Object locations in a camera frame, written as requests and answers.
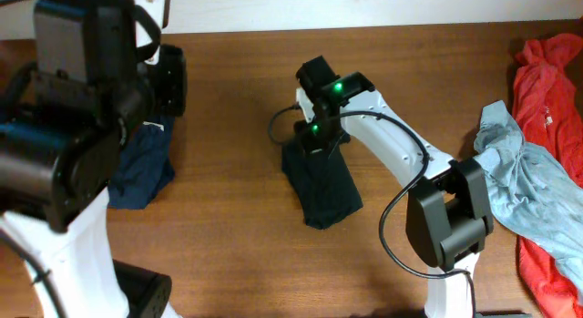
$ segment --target light blue shirt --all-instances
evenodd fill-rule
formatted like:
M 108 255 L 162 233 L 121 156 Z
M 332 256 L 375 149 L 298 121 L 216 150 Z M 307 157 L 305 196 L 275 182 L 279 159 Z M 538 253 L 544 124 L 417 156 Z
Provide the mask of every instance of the light blue shirt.
M 502 101 L 482 110 L 474 148 L 496 219 L 555 258 L 581 303 L 583 190 L 547 149 L 525 141 Z

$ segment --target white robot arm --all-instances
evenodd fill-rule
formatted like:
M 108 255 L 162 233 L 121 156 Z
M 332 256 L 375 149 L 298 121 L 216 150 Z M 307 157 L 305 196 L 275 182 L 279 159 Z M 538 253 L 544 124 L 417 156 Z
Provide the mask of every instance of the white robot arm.
M 38 62 L 0 98 L 0 236 L 26 260 L 45 317 L 179 318 L 170 278 L 114 262 L 106 231 L 107 181 L 131 130 L 184 111 L 184 56 L 159 43 L 168 10 L 169 0 L 36 5 Z M 18 100 L 33 75 L 31 109 Z
M 307 122 L 307 128 L 311 131 L 317 130 L 319 133 L 322 133 L 321 135 L 314 135 L 313 132 L 304 133 L 312 138 L 310 140 L 311 146 L 313 146 L 314 142 L 316 144 L 320 143 L 322 145 L 321 149 L 325 149 L 326 146 L 329 146 L 328 140 L 333 139 L 337 134 L 338 127 L 340 127 L 349 135 L 359 139 L 372 153 L 374 153 L 385 167 L 395 175 L 403 187 L 409 184 L 420 172 L 424 165 L 424 153 L 422 153 L 419 145 L 412 139 L 412 137 L 394 123 L 388 123 L 379 120 L 374 116 L 365 114 L 341 118 L 339 123 L 340 126 L 334 126 L 334 121 L 329 119 L 330 117 L 341 116 L 342 114 L 347 115 L 347 113 L 349 114 L 350 112 L 357 111 L 363 113 L 381 113 L 401 122 L 405 128 L 409 128 L 406 123 L 388 107 L 381 93 L 374 89 L 373 85 L 362 75 L 354 74 L 345 78 L 339 78 L 327 66 L 323 58 L 318 57 L 313 61 L 304 64 L 302 69 L 298 72 L 297 78 L 302 84 L 302 87 L 298 88 L 296 91 L 296 101 L 303 111 L 303 115 Z M 451 204 L 443 203 L 443 196 L 441 193 L 442 191 L 445 191 L 445 186 L 441 183 L 448 178 L 447 175 L 452 169 L 455 169 L 453 166 L 455 166 L 456 163 L 452 156 L 436 149 L 429 142 L 417 135 L 414 130 L 411 128 L 409 129 L 417 136 L 418 140 L 420 140 L 430 156 L 424 173 L 424 184 L 430 185 L 430 180 L 433 180 L 435 181 L 435 185 L 439 185 L 438 188 L 441 188 L 435 188 L 435 194 L 430 194 L 419 200 L 417 203 L 421 203 L 421 206 L 426 205 L 426 209 L 428 210 L 438 211 L 441 209 L 441 216 L 443 218 L 446 216 L 446 211 L 450 210 L 450 207 L 453 208 L 453 205 L 461 204 L 461 202 L 457 202 L 456 200 L 455 203 Z M 459 196 L 457 196 L 458 199 L 465 197 L 465 199 L 468 200 L 472 196 L 479 196 L 479 200 L 482 201 L 481 204 L 485 205 L 482 205 L 482 207 L 478 208 L 476 211 L 487 210 L 487 212 L 482 212 L 484 213 L 483 215 L 479 217 L 468 217 L 468 219 L 448 216 L 442 220 L 443 226 L 436 225 L 433 230 L 431 227 L 429 228 L 428 233 L 430 235 L 426 235 L 426 225 L 423 225 L 423 223 L 418 224 L 420 229 L 417 231 L 415 229 L 416 223 L 410 222 L 414 221 L 414 219 L 410 219 L 412 218 L 410 216 L 408 217 L 407 235 L 420 257 L 422 257 L 425 262 L 431 263 L 431 266 L 428 267 L 429 274 L 444 274 L 445 271 L 442 269 L 444 267 L 446 267 L 448 272 L 467 271 L 470 274 L 474 273 L 479 252 L 483 248 L 484 238 L 492 231 L 492 218 L 491 213 L 489 213 L 489 202 L 487 201 L 484 177 L 478 177 L 481 177 L 481 180 L 478 178 L 478 181 L 474 183 L 475 187 L 469 190 L 473 191 L 472 195 L 462 194 L 463 190 L 461 188 L 457 188 L 456 191 L 459 192 Z M 452 188 L 451 185 L 448 188 L 450 190 L 455 189 L 455 187 Z M 418 200 L 416 195 L 410 194 L 410 210 L 408 215 L 411 215 L 412 212 L 414 212 L 414 210 L 411 209 L 414 208 L 414 204 L 412 204 L 411 200 L 412 197 Z M 432 205 L 428 203 L 430 201 L 429 199 L 436 200 L 435 203 L 440 200 L 444 205 L 431 207 Z M 469 200 L 464 204 L 472 206 L 476 205 L 476 201 L 472 202 Z M 438 236 L 437 233 L 439 232 L 435 231 L 443 229 L 442 227 L 445 228 L 447 232 L 445 235 L 442 234 L 441 236 Z M 466 227 L 468 229 L 475 228 L 475 231 L 466 232 L 464 231 L 464 228 Z M 416 239 L 415 234 L 417 232 L 425 235 L 425 237 L 422 236 L 420 239 Z M 456 241 L 458 243 L 455 246 L 455 249 L 450 251 L 447 249 L 447 243 L 451 241 L 452 238 L 457 238 Z M 427 243 L 436 241 L 436 250 L 441 252 L 439 255 L 443 255 L 444 257 L 449 256 L 450 258 L 444 258 L 444 260 L 440 262 L 428 259 L 431 257 L 431 255 L 427 256 L 428 249 L 426 247 L 424 248 L 423 244 L 420 244 L 420 242 L 424 241 Z M 475 308 L 473 308 L 472 304 L 470 283 L 466 277 L 466 275 L 459 273 L 445 279 L 429 280 L 428 298 L 424 308 L 427 317 L 468 318 L 473 316 Z

